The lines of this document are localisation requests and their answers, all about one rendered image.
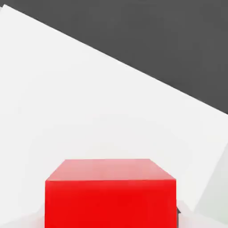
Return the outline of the small red cube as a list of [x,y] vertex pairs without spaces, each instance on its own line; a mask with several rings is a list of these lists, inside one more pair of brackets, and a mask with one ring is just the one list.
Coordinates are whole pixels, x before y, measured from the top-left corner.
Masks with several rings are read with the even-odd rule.
[[177,228],[176,180],[149,159],[65,160],[45,182],[45,228]]

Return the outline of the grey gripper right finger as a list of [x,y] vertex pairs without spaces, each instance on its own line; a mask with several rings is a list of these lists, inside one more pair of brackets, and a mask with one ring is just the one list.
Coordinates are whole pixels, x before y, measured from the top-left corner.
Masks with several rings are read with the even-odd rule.
[[179,228],[218,228],[217,222],[192,212],[183,201],[177,201]]

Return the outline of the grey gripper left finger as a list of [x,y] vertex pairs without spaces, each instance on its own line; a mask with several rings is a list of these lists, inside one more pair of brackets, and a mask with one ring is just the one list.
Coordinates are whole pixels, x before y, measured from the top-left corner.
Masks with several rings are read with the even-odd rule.
[[45,228],[45,205],[42,204],[37,212],[13,221],[10,228]]

